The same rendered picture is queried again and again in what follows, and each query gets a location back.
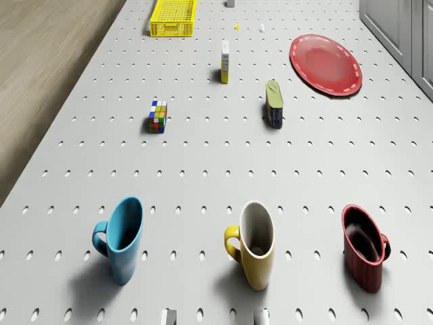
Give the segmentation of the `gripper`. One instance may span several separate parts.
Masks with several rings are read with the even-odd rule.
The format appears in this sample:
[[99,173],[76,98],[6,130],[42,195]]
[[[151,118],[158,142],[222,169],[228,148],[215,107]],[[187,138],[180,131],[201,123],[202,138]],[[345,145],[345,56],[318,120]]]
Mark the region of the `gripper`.
[[[254,310],[254,325],[270,325],[269,310]],[[161,325],[177,325],[177,311],[175,309],[163,309],[161,316]]]

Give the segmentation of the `blue mug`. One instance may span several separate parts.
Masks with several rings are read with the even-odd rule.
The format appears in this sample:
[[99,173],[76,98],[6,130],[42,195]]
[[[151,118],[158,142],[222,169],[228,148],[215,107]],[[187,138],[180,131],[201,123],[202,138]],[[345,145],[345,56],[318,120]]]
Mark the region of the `blue mug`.
[[93,230],[93,246],[109,259],[119,285],[126,284],[135,271],[143,224],[141,201],[129,196],[118,204],[108,221],[98,222]]

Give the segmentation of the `yellow mug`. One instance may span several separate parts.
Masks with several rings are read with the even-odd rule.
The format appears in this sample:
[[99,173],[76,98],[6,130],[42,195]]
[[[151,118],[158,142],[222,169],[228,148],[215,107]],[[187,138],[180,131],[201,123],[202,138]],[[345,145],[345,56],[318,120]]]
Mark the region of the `yellow mug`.
[[250,286],[264,290],[271,277],[275,248],[275,228],[267,208],[256,200],[246,203],[240,224],[226,228],[224,245],[242,266]]

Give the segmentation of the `puzzle cube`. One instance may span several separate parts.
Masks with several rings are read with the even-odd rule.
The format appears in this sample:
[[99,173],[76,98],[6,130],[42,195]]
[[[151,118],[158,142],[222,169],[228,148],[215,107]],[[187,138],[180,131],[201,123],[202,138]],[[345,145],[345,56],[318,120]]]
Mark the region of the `puzzle cube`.
[[150,133],[164,133],[168,104],[166,101],[154,100],[147,118],[147,129]]

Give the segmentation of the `red mug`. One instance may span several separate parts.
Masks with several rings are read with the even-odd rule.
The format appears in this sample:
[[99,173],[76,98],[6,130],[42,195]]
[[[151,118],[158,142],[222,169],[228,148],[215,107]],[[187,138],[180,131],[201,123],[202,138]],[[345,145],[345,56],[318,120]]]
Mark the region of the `red mug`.
[[342,229],[346,266],[361,288],[376,293],[382,285],[383,262],[391,254],[388,238],[367,211],[355,204],[343,208]]

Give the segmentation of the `flat-sided can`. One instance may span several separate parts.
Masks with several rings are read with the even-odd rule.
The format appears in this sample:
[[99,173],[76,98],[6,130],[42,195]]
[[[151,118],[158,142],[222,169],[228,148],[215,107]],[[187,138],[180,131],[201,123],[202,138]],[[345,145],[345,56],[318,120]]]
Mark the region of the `flat-sided can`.
[[280,129],[283,125],[283,99],[279,84],[275,79],[265,82],[266,111],[270,126]]

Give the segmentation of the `yellow basket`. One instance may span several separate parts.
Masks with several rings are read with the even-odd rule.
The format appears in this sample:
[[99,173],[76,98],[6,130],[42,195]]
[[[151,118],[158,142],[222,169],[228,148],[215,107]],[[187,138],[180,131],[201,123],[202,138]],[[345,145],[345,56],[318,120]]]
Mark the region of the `yellow basket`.
[[198,0],[158,0],[150,20],[152,37],[191,37]]

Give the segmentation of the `red plate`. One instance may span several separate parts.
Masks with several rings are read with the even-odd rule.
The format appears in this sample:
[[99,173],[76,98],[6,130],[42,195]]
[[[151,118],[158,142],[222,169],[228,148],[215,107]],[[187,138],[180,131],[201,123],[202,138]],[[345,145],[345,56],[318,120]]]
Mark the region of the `red plate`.
[[360,90],[361,68],[341,44],[322,35],[301,35],[292,41],[290,61],[299,76],[315,89],[334,96]]

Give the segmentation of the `white cabinet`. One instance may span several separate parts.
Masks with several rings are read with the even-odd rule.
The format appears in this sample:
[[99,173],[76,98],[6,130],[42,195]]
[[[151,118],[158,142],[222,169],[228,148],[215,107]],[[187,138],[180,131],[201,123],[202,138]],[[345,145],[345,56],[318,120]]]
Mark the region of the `white cabinet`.
[[359,17],[433,102],[433,0],[359,0]]

